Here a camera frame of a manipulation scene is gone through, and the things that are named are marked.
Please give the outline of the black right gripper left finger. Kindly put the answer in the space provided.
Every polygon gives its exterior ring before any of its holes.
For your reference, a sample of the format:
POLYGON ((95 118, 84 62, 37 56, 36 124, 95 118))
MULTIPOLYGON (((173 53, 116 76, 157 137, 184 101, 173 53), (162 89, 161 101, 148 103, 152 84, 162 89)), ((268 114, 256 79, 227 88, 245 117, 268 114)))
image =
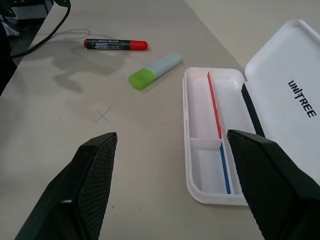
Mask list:
POLYGON ((97 240, 110 196, 117 134, 82 144, 47 185, 17 240, 97 240))

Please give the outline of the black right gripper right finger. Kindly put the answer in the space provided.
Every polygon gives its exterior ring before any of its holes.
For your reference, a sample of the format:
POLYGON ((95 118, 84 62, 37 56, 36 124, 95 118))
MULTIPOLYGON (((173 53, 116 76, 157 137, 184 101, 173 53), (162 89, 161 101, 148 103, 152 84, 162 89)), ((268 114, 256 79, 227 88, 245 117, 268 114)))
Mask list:
POLYGON ((266 240, 318 240, 320 187, 274 141, 230 129, 242 193, 266 240))

